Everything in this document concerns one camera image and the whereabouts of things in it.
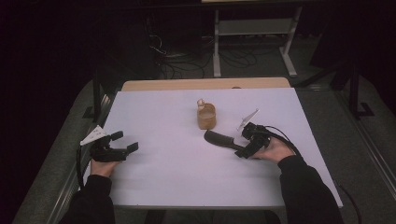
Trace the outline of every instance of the person's left hand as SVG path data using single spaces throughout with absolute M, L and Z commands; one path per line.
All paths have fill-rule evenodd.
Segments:
M 120 164 L 120 161 L 110 161 L 110 162 L 101 162 L 91 160 L 91 175 L 101 175 L 105 177 L 110 177 L 114 171 L 114 168 Z

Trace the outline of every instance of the table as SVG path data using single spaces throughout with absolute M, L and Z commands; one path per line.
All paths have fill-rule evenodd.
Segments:
M 225 78 L 205 82 L 224 80 L 230 87 L 238 83 L 248 88 L 244 81 L 257 84 L 265 83 L 265 79 Z M 186 85 L 180 85 L 182 90 L 155 91 L 150 82 L 154 86 L 162 83 L 164 89 L 167 83 L 173 82 L 169 84 L 172 86 L 180 81 L 125 83 L 104 127 L 108 133 L 124 131 L 123 138 L 111 143 L 113 147 L 139 142 L 139 150 L 117 167 L 112 176 L 110 196 L 115 205 L 166 209 L 284 206 L 278 180 L 280 172 L 275 164 L 240 159 L 231 149 L 205 141 L 205 131 L 198 128 L 196 121 L 196 101 L 203 98 L 217 108 L 218 124 L 213 131 L 234 137 L 241 146 L 248 141 L 236 128 L 242 117 L 259 108 L 261 111 L 252 122 L 282 130 L 307 163 L 318 170 L 342 206 L 294 89 L 284 86 L 260 89 L 257 85 L 253 89 L 224 89 L 223 83 L 220 89 L 197 90 L 195 82 L 203 81 L 183 80 Z M 193 90 L 187 90 L 189 82 Z M 127 91 L 139 83 L 146 85 L 147 90 Z

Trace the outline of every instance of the gray carpet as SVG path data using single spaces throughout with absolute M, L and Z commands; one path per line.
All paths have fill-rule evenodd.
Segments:
M 296 38 L 290 50 L 290 57 L 294 61 L 298 76 L 289 78 L 280 53 L 274 49 L 274 43 L 278 39 L 269 41 L 268 46 L 261 45 L 257 48 L 257 55 L 250 58 L 256 62 L 245 68 L 235 68 L 236 64 L 230 66 L 224 59 L 221 60 L 223 77 L 287 77 L 291 84 L 298 83 L 314 75 L 318 68 L 310 66 L 309 60 L 318 43 L 317 38 Z M 196 60 L 203 68 L 191 64 L 181 64 L 185 70 L 177 70 L 173 73 L 171 67 L 167 67 L 167 75 L 170 77 L 212 78 L 212 63 L 205 64 L 210 60 L 211 54 L 204 55 L 202 59 Z M 361 210 L 363 223 L 391 224 L 396 220 L 396 202 L 385 184 L 382 176 L 373 163 L 369 149 L 361 138 L 355 120 L 351 119 L 344 109 L 343 97 L 347 96 L 347 89 L 340 92 L 328 90 L 329 81 L 332 76 L 327 76 L 314 84 L 316 89 L 297 90 L 304 112 L 308 118 L 313 134 L 318 142 L 322 156 L 329 168 L 332 178 L 345 187 L 352 195 L 354 201 Z M 374 110 L 374 117 L 362 118 L 360 124 L 365 127 L 373 138 L 378 150 L 384 155 L 389 167 L 396 171 L 396 121 L 390 111 L 381 103 L 375 88 L 365 79 L 361 80 L 360 99 L 369 104 Z M 64 185 L 75 178 L 73 165 L 78 142 L 83 139 L 90 127 L 94 126 L 91 119 L 83 119 L 85 109 L 92 106 L 92 84 L 81 91 L 70 110 L 70 114 L 60 130 L 50 153 L 44 162 L 35 183 L 25 198 L 14 223 L 53 223 L 56 218 L 62 216 L 62 210 L 52 209 L 61 203 L 59 198 L 64 196 Z M 355 209 L 346 194 L 339 189 L 339 194 L 344 203 L 341 209 L 346 224 L 357 222 Z M 146 210 L 133 210 L 116 207 L 117 223 L 144 223 Z M 282 223 L 287 223 L 285 211 L 276 211 Z

